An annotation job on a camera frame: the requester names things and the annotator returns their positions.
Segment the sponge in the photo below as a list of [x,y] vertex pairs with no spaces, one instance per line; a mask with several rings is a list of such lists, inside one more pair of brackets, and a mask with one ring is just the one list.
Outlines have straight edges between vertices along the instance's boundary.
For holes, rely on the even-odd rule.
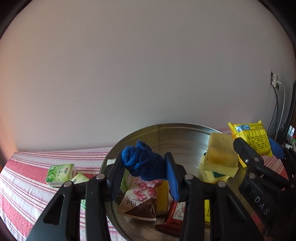
[[231,135],[212,133],[203,164],[205,171],[234,177],[238,170],[238,156],[233,149]]
[[214,175],[213,172],[205,171],[203,168],[204,160],[205,160],[205,155],[202,156],[200,166],[198,168],[202,176],[202,180],[204,182],[215,184],[219,181],[226,181],[229,178],[229,176],[221,175],[219,173],[217,173],[218,175]]
[[237,173],[238,166],[226,167],[226,166],[212,163],[206,154],[204,164],[203,164],[203,169],[204,169],[204,171],[217,172],[217,173],[223,174],[225,176],[234,177],[235,174]]
[[207,157],[212,163],[225,167],[237,167],[238,157],[233,149],[232,136],[213,132],[207,146]]

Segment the blue gripper pad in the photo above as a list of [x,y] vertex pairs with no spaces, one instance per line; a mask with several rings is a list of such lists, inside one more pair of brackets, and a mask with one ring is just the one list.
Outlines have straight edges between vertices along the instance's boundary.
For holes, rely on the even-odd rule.
[[268,140],[269,140],[272,154],[274,154],[276,158],[283,159],[285,157],[283,147],[271,137],[268,137]]
[[183,176],[186,174],[185,169],[180,165],[176,165],[170,152],[164,155],[164,160],[166,162],[166,177],[170,185],[170,194],[175,201],[182,202]]

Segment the metal bowl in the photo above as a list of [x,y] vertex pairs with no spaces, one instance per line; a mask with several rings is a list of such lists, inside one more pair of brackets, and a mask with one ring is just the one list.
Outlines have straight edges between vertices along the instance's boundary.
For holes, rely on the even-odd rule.
[[[164,155],[171,152],[175,162],[184,166],[187,173],[200,178],[198,170],[202,155],[207,151],[210,134],[217,130],[187,123],[168,123],[149,126],[126,136],[119,141],[106,156],[101,168],[103,173],[107,160],[117,158],[120,151],[128,145],[136,145],[137,140],[146,142],[154,152]],[[238,186],[245,174],[240,166],[234,178],[229,178],[227,184],[240,198],[249,213],[252,209],[240,196]],[[117,214],[116,202],[106,202],[106,213],[117,231],[129,241],[171,241],[178,238],[164,234],[154,229],[154,225],[162,224],[165,217],[157,217],[157,221],[142,221]],[[210,240],[209,226],[205,228],[205,240]]]

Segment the blue towel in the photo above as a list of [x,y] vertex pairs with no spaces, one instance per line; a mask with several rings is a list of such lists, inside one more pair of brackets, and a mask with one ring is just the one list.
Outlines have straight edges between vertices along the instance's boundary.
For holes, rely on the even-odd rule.
[[127,146],[121,153],[121,159],[125,168],[135,177],[145,181],[167,179],[165,160],[145,142],[137,141],[136,147]]

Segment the striped tablecloth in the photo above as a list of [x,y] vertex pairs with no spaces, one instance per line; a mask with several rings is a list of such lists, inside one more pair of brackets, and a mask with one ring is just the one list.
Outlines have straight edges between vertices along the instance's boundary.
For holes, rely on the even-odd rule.
[[[51,165],[74,163],[88,178],[99,173],[111,148],[60,152],[15,152],[0,173],[0,217],[17,240],[26,240],[58,188],[45,183]],[[112,241],[125,240],[108,220]],[[80,212],[80,240],[86,240],[85,210]]]

